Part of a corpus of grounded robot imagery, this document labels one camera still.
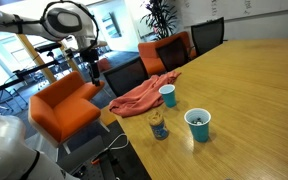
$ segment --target red towel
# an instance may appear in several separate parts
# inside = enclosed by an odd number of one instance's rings
[[[164,101],[158,92],[159,88],[165,84],[173,84],[180,74],[172,71],[161,76],[151,76],[141,85],[112,100],[109,104],[110,111],[122,117],[129,117],[161,105]]]

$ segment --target potted plant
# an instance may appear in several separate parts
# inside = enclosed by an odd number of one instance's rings
[[[168,4],[168,0],[145,0],[141,6],[145,6],[150,11],[149,14],[142,17],[145,24],[154,29],[156,37],[154,40],[160,40],[174,34],[176,28],[175,6]]]

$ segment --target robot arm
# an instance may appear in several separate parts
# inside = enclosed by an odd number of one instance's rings
[[[72,1],[51,2],[39,20],[0,11],[0,31],[38,35],[51,41],[61,41],[73,35],[82,60],[90,65],[93,83],[98,83],[99,71],[96,64],[98,54],[94,48],[106,46],[107,43],[97,40],[99,31],[97,22],[85,5]]]

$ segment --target cup rim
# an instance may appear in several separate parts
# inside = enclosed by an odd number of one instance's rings
[[[188,113],[190,113],[191,111],[194,111],[194,110],[200,110],[200,111],[204,111],[205,113],[207,113],[207,114],[208,114],[208,117],[209,117],[208,120],[207,120],[205,123],[200,124],[200,125],[198,125],[198,124],[193,124],[193,123],[189,122],[189,121],[186,119],[186,116],[187,116]],[[192,125],[192,126],[203,126],[203,125],[209,123],[209,122],[211,121],[211,118],[212,118],[212,117],[211,117],[211,114],[210,114],[206,109],[203,109],[203,108],[193,108],[193,109],[190,109],[190,110],[186,111],[186,113],[184,114],[184,120],[185,120],[185,122],[187,122],[188,124],[190,124],[190,125]]]
[[[167,87],[167,86],[169,86],[169,87],[172,87],[172,90],[170,90],[169,92],[164,92],[164,93],[162,93],[161,92],[161,89],[163,88],[163,87]],[[159,89],[158,89],[158,92],[159,93],[161,93],[161,94],[168,94],[168,93],[171,93],[172,91],[174,91],[175,90],[175,86],[173,85],[173,84],[165,84],[165,85],[163,85],[162,87],[160,87]]]

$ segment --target white robot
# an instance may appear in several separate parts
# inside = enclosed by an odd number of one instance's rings
[[[40,20],[0,11],[0,31],[38,35],[51,41],[61,41],[73,35],[80,56],[90,64],[93,83],[98,82],[97,59],[91,55],[96,56],[95,48],[106,43],[97,40],[97,23],[86,6],[72,1],[51,2]],[[19,118],[0,115],[0,179],[77,179],[63,171],[44,153],[28,148],[24,135],[25,126]]]

